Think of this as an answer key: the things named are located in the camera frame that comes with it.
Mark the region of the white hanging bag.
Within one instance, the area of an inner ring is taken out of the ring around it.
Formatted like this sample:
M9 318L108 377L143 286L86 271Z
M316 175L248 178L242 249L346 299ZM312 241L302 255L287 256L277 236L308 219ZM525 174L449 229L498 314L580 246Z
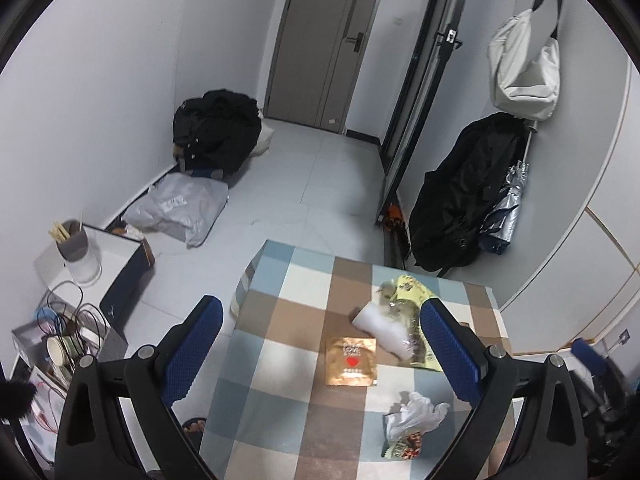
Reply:
M527 9L512 16L489 41L489 90L498 110L543 122L552 116L560 97L560 45L550 35L538 53L528 57L533 14Z

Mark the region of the grey plastic bag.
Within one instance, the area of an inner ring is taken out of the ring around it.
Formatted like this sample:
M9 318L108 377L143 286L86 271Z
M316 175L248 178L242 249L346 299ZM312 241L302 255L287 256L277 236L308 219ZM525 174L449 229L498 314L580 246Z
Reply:
M140 231L162 232L195 248L206 241L228 199L224 182L166 174L126 209L122 220Z

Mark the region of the open dark blue box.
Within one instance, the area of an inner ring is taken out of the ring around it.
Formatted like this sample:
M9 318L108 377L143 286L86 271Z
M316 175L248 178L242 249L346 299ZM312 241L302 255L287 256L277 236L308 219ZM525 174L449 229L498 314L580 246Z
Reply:
M35 260L35 269L44 286L72 308L91 304L100 309L111 328L121 332L132 311L132 296L143 275L152 269L142 240L84 225L98 256L102 272L90 286L77 285L54 243Z

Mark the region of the grey door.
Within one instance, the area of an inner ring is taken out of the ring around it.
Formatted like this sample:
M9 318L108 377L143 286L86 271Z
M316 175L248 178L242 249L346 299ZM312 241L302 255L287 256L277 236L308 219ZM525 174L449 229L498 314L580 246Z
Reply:
M285 0L265 115L344 130L378 0Z

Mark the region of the hanging black coat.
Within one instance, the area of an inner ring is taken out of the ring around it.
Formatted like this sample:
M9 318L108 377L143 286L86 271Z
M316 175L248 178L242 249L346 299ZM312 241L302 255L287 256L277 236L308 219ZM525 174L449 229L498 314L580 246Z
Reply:
M495 113L467 125L433 171L424 174L409 218L416 265L446 272L480 253L480 227L500 200L506 173L524 153L525 122Z

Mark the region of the printed snack wrapper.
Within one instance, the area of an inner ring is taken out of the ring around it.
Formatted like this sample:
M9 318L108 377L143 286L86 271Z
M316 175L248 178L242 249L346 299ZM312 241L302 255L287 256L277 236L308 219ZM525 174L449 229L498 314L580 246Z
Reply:
M412 460L420 455L423 437L420 431L403 434L397 440L387 439L382 457L386 460Z

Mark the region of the black framed glass door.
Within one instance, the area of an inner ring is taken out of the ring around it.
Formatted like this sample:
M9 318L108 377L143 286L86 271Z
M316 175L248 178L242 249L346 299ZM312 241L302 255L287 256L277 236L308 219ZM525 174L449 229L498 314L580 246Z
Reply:
M385 177L376 222L382 223L430 114L452 52L461 46L465 0L428 0L416 45L381 148Z

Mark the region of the white tissue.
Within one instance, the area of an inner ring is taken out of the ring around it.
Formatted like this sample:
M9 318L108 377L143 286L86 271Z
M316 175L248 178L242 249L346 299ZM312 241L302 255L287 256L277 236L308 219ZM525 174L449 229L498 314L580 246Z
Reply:
M408 401L384 416L385 437L388 443L396 443L412 434L426 434L437 429L450 410L450 404L434 404L427 396L410 392Z

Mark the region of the silver folded umbrella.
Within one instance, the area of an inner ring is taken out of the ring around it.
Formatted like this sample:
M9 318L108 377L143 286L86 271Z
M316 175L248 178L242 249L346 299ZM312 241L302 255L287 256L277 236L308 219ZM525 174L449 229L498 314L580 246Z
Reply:
M527 132L524 153L506 173L498 203L480 227L478 246L482 252L488 252L488 254L502 255L511 245L518 224L528 180L528 154L533 136L538 130L538 122L527 119L524 126Z

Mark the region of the beige bag on floor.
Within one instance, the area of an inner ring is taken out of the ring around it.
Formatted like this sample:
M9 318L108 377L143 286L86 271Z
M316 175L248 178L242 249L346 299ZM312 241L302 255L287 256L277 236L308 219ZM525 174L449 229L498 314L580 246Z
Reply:
M269 150L273 133L274 129L268 126L265 122L262 122L262 128L260 129L256 145L250 152L250 157L262 156Z

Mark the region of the black clothes pile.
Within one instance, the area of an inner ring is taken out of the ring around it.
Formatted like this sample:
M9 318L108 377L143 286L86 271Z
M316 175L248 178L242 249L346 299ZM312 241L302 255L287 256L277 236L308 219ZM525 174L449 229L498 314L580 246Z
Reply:
M175 159L191 174L235 174L262 131L257 101L226 89L185 100L172 122Z

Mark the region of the large yellow snack bag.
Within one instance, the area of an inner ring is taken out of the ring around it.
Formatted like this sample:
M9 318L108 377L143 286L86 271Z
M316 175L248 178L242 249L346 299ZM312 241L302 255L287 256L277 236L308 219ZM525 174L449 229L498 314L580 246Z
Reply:
M420 322L422 304L436 294L409 274L384 282L378 292L383 299L381 313L394 333L386 336L387 344L382 347L397 356L402 365L441 372Z

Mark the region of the checkered blanket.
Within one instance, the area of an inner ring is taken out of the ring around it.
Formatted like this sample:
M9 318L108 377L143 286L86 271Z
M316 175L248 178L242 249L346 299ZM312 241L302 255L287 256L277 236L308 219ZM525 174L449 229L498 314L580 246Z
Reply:
M424 479L469 415L444 374L405 366L352 325L398 277L386 266L270 240L239 282L235 329L201 454L218 479ZM408 393L449 411L418 456L383 456Z

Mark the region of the grey chopstick holder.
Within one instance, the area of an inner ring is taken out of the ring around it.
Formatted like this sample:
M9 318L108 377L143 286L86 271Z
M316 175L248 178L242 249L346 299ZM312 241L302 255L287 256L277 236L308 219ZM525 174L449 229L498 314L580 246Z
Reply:
M66 262L78 262L89 253L89 239L84 225L76 219L54 222L49 230L60 256Z

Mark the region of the gold heart sachet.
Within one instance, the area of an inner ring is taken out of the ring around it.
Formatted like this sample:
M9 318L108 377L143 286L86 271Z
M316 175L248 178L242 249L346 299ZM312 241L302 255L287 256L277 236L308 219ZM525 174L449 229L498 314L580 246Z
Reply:
M374 338L333 337L326 342L328 386L373 387L377 383Z

